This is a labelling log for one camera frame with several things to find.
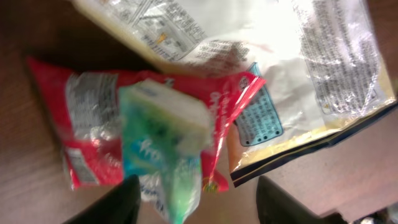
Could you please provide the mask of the red snack bag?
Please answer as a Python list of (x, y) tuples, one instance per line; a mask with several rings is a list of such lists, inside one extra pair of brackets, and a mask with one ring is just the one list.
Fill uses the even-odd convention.
[(211, 147), (201, 154), (201, 186), (207, 192), (226, 191), (228, 182), (216, 170), (216, 163), (228, 129), (265, 84), (250, 72), (221, 78), (128, 70), (79, 73), (32, 57), (27, 65), (65, 148), (63, 154), (74, 187), (116, 185), (122, 181), (118, 90), (151, 79), (206, 104), (215, 127)]

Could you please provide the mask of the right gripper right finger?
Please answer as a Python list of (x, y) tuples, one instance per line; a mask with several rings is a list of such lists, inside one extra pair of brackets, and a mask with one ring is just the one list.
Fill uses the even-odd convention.
[(260, 224), (338, 224), (347, 223), (339, 213), (319, 217), (265, 176), (256, 189), (256, 207)]

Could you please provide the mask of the teal tissue pack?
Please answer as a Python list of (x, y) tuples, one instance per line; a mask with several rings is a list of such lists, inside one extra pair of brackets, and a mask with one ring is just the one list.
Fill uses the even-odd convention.
[(125, 177), (169, 223), (183, 223), (200, 202), (201, 159), (213, 119), (201, 100), (151, 79), (119, 89)]

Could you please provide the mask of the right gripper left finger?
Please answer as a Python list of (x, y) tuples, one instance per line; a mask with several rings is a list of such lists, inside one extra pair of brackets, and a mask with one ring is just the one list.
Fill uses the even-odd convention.
[(133, 175), (64, 224), (136, 224), (140, 204), (139, 178)]

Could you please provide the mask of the cream snack bag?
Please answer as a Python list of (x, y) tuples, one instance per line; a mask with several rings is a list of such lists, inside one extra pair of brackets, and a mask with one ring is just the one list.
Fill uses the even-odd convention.
[(75, 0), (158, 70), (265, 79), (229, 131), (235, 186), (397, 107), (366, 1)]

